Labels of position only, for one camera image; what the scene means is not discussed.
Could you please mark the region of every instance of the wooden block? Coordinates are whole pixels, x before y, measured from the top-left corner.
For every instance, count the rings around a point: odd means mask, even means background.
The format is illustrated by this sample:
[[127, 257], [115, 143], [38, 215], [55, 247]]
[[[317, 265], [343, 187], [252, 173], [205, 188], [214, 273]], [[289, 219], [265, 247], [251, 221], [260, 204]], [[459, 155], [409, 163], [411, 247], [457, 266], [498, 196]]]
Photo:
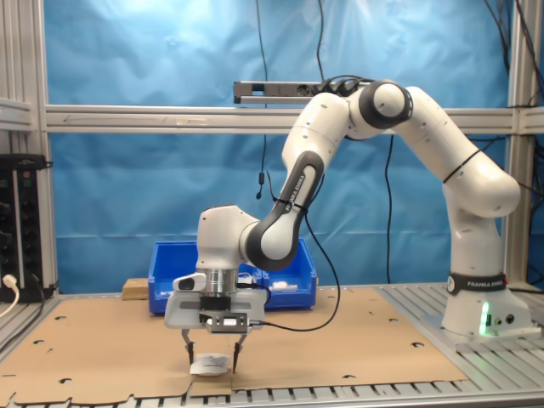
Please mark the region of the wooden block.
[[147, 278], [133, 278], [127, 280], [122, 287], [122, 300], [147, 300]]

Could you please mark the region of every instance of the white object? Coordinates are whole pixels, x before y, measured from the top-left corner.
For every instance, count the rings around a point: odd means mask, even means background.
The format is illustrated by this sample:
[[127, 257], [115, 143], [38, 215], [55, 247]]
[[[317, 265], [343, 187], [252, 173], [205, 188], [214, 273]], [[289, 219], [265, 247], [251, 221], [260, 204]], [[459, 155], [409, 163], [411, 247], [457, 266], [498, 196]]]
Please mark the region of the white object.
[[[203, 273], [195, 273], [182, 276], [175, 279], [172, 283], [173, 290], [176, 292], [202, 292], [206, 288], [207, 277]], [[190, 289], [182, 289], [185, 284], [188, 284]]]
[[[501, 237], [495, 220], [464, 211], [448, 185], [444, 185], [442, 190], [451, 228], [451, 270], [471, 276], [499, 275], [502, 272]], [[485, 318], [490, 316], [489, 325], [482, 322], [485, 304], [488, 311], [484, 315]], [[509, 322], [508, 316], [513, 316], [513, 321]], [[533, 327], [527, 304], [508, 289], [499, 292], [460, 291], [455, 296], [450, 295], [442, 326], [449, 332], [464, 336], [467, 341], [528, 336], [541, 331]]]
[[284, 280], [278, 280], [269, 287], [271, 291], [296, 291], [298, 285], [288, 285]]
[[190, 365], [190, 374], [202, 377], [216, 377], [229, 370], [230, 357], [226, 354], [197, 354]]
[[238, 269], [244, 262], [238, 250], [243, 230], [258, 220], [236, 206], [212, 207], [201, 214], [196, 240], [200, 269]]
[[239, 275], [238, 276], [238, 283], [251, 284], [251, 283], [253, 283], [253, 277], [251, 275], [249, 275], [249, 274]]
[[19, 302], [19, 288], [17, 287], [17, 278], [15, 278], [13, 275], [5, 275], [3, 278], [2, 278], [2, 283], [8, 287], [9, 289], [11, 289], [12, 291], [14, 291], [15, 293], [15, 299], [14, 301], [9, 305], [9, 307], [7, 309], [5, 309], [1, 314], [0, 314], [0, 319], [2, 319], [5, 315], [7, 315], [9, 312], [11, 312], [13, 310], [13, 308], [15, 307], [15, 305]]

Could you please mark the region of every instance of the cardboard sheet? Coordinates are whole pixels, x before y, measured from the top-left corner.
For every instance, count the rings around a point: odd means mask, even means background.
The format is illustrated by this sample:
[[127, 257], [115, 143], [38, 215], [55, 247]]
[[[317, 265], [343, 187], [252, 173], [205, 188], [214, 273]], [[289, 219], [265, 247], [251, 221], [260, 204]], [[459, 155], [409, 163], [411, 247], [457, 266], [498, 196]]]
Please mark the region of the cardboard sheet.
[[[297, 328], [318, 326], [331, 315], [336, 301], [336, 289], [318, 291], [314, 311], [268, 313], [266, 320]], [[376, 291], [350, 288], [342, 290], [335, 320], [321, 330], [300, 333], [265, 327], [248, 336], [232, 388], [462, 379], [464, 374]]]
[[[267, 321], [313, 327], [326, 321], [336, 290], [318, 291], [312, 311], [268, 313]], [[238, 337], [191, 331], [196, 353], [233, 354]], [[413, 343], [423, 347], [414, 347]], [[72, 399], [112, 404], [136, 398], [229, 395], [232, 389], [297, 388], [463, 380], [407, 319], [371, 288], [342, 290], [335, 320], [309, 333], [265, 327], [244, 342], [233, 377], [189, 375], [184, 341], [151, 316], [147, 302], [67, 300], [0, 365], [0, 406]]]
[[[196, 353], [232, 354], [228, 336], [192, 331]], [[191, 384], [180, 331], [149, 314], [148, 303], [74, 299], [52, 314], [0, 365], [0, 406], [89, 405], [185, 394]], [[231, 393], [230, 374], [198, 379], [193, 395]]]

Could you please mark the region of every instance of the green led light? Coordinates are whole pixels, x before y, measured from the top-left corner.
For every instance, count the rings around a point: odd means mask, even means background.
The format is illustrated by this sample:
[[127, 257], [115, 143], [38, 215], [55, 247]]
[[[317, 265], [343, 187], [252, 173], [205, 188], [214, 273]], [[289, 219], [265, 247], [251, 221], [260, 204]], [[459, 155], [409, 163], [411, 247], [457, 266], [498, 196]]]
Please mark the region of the green led light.
[[485, 328], [487, 325], [487, 313], [490, 311], [490, 304], [489, 302], [484, 302], [482, 305], [482, 315], [479, 320], [479, 334], [484, 335], [485, 334]]

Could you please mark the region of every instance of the blue curtain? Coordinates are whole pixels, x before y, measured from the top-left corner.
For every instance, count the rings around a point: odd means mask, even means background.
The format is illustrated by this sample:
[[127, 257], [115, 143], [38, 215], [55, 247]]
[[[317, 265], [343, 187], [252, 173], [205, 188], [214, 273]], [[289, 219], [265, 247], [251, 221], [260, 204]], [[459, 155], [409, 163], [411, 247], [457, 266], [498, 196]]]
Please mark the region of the blue curtain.
[[[316, 0], [259, 0], [270, 81], [318, 81]], [[425, 89], [444, 107], [503, 107], [496, 27], [474, 0], [324, 0], [326, 77], [357, 74]], [[46, 0], [52, 104], [233, 105], [232, 85], [263, 80], [253, 0]], [[285, 136], [265, 168], [286, 176]], [[256, 217], [262, 135], [52, 134], [60, 289], [116, 292], [146, 276], [156, 241], [194, 240], [198, 216], [236, 204]], [[345, 141], [309, 213], [344, 284], [385, 281], [388, 137]], [[503, 164], [504, 144], [488, 151]], [[445, 281], [450, 233], [441, 183], [395, 140], [393, 282]], [[302, 230], [320, 282], [325, 259]]]

